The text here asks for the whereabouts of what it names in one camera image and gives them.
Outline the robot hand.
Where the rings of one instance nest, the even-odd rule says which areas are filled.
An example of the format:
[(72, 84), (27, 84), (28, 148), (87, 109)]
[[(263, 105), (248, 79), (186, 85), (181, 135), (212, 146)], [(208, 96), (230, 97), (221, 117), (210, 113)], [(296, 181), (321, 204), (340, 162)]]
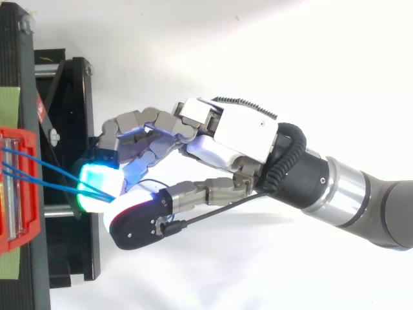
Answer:
[[(77, 203), (84, 212), (103, 214), (120, 249), (156, 243), (191, 224), (176, 214), (198, 205), (221, 213), (254, 199), (278, 128), (274, 114), (231, 98), (189, 98), (172, 112), (146, 108), (120, 114), (104, 122), (80, 169)], [(175, 150), (227, 176), (182, 181), (157, 192), (138, 189), (148, 170)]]

